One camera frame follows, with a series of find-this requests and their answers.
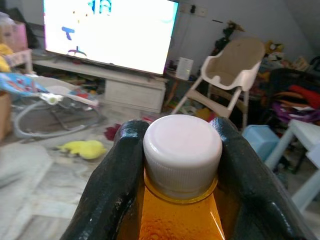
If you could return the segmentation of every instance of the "wall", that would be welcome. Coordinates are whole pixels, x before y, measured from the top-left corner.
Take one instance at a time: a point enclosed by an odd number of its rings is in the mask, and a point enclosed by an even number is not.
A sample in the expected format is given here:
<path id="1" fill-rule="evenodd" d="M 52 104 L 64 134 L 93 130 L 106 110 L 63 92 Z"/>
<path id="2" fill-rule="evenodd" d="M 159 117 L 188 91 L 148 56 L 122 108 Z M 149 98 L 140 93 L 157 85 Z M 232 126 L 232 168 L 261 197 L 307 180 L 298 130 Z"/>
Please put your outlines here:
<path id="1" fill-rule="evenodd" d="M 6 0 L 6 2 L 8 9 L 18 8 L 27 22 L 44 24 L 43 0 Z"/>
<path id="2" fill-rule="evenodd" d="M 205 18 L 180 12 L 176 22 L 168 57 L 172 60 L 179 57 L 193 59 L 193 72 L 199 69 L 206 56 L 211 53 L 215 41 L 223 37 L 222 30 L 228 20 L 237 22 L 246 31 L 246 33 L 235 32 L 233 38 L 248 35 L 262 41 L 273 40 L 276 43 L 283 43 L 286 57 L 291 61 L 301 55 L 308 60 L 314 56 L 313 49 L 282 0 L 183 2 L 208 9 Z M 213 22 L 212 19 L 222 21 L 224 24 Z"/>
<path id="3" fill-rule="evenodd" d="M 320 0 L 284 0 L 317 55 L 320 55 Z"/>

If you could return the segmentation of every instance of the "red cloth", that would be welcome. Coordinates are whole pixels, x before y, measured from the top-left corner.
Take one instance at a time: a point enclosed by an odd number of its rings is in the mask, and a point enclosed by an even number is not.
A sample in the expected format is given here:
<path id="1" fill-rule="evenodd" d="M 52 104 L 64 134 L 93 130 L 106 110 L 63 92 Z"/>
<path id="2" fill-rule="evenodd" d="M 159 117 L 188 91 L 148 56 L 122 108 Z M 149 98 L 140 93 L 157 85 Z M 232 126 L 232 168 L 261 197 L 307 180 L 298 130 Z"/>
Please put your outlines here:
<path id="1" fill-rule="evenodd" d="M 320 94 L 315 91 L 310 91 L 305 89 L 302 86 L 292 85 L 289 88 L 290 91 L 301 94 L 305 100 L 309 103 L 314 109 L 320 108 Z"/>

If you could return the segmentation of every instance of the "white high chair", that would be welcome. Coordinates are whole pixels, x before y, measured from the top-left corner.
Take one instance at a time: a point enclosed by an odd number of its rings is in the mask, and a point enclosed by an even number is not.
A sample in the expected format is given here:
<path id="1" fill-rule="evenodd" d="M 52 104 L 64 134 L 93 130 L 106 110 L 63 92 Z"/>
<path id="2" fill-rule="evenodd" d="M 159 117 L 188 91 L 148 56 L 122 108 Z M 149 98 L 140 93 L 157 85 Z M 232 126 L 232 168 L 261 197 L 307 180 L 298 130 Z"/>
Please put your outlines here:
<path id="1" fill-rule="evenodd" d="M 193 99 L 207 106 L 217 115 L 229 118 L 237 104 L 243 113 L 242 125 L 245 127 L 248 117 L 249 90 L 254 84 L 264 55 L 265 46 L 256 38 L 243 37 L 231 41 L 217 56 L 206 58 L 201 67 L 201 75 L 171 114 L 176 114 L 187 99 Z M 214 86 L 217 95 L 230 100 L 227 107 L 196 91 L 202 80 L 209 83 L 208 97 L 211 96 L 212 86 Z M 232 89 L 235 89 L 233 95 L 226 92 Z M 240 102 L 238 98 L 242 91 L 244 98 L 243 102 Z"/>

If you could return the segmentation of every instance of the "orange bottle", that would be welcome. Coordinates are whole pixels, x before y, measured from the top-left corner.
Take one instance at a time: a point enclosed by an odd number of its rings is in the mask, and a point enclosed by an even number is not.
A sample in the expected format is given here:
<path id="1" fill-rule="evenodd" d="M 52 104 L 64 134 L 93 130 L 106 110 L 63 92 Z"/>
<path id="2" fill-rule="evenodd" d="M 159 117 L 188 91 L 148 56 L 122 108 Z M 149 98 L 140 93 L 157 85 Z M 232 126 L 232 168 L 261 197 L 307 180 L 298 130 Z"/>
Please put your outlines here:
<path id="1" fill-rule="evenodd" d="M 147 129 L 139 240 L 224 240 L 213 196 L 222 152 L 206 121 L 170 115 Z"/>

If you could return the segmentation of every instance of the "yellow stuffed toy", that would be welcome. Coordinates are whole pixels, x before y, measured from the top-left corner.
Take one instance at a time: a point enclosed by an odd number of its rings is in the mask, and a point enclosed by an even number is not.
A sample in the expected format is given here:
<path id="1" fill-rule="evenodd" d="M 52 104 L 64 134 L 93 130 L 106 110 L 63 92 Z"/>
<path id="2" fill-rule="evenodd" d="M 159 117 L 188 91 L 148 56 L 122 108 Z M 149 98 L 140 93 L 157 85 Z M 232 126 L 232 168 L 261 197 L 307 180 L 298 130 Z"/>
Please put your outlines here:
<path id="1" fill-rule="evenodd" d="M 63 153 L 78 154 L 85 160 L 96 159 L 107 152 L 103 144 L 96 140 L 70 141 L 57 148 Z"/>
<path id="2" fill-rule="evenodd" d="M 12 51 L 12 49 L 10 47 L 8 47 L 4 43 L 0 43 L 0 72 L 3 72 L 3 73 L 10 73 L 11 72 L 11 69 L 10 69 L 7 61 L 3 57 L 3 55 L 10 55 L 13 53 L 14 52 Z"/>

